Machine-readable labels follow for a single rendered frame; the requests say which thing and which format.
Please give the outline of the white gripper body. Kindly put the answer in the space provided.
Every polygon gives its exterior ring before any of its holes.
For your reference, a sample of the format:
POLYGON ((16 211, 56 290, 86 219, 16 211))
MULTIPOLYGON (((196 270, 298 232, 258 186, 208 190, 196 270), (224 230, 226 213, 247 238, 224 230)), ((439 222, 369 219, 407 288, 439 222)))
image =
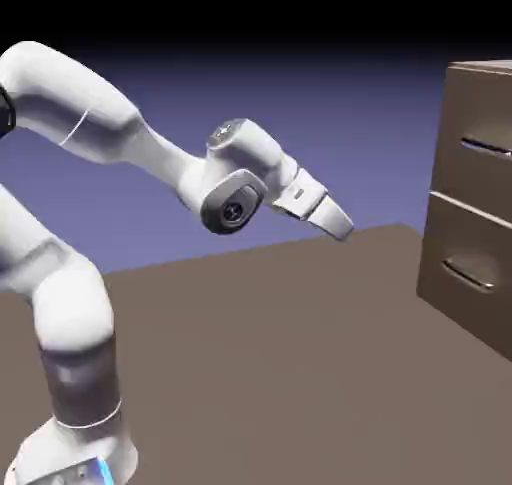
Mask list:
POLYGON ((329 194, 323 197, 307 222, 338 241, 345 240, 354 228, 352 219, 329 194))

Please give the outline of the brown wooden cabinet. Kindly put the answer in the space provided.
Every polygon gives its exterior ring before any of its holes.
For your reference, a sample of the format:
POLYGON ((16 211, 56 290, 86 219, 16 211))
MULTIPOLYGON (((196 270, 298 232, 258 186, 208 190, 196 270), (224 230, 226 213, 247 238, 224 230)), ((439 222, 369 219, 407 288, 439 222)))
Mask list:
POLYGON ((512 362, 512 60, 446 70, 417 294, 512 362))

